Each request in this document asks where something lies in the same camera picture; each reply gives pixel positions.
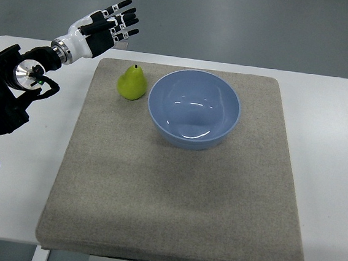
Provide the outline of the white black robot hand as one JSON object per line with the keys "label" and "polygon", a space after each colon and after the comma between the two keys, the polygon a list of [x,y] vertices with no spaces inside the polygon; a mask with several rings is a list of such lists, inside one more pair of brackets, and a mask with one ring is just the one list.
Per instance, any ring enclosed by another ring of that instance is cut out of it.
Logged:
{"label": "white black robot hand", "polygon": [[66,35],[52,41],[52,50],[62,64],[69,65],[80,58],[96,58],[137,34],[138,29],[129,29],[139,21],[136,9],[125,9],[131,3],[132,0],[125,0],[92,12],[73,23]]}

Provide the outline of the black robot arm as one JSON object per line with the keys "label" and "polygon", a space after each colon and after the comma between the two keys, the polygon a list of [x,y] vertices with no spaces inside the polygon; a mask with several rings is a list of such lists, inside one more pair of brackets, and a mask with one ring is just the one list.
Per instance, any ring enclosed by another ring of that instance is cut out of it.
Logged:
{"label": "black robot arm", "polygon": [[61,64],[60,52],[50,47],[21,54],[15,44],[0,51],[0,135],[29,122],[26,110],[33,101],[59,92],[59,85],[45,73],[59,69]]}

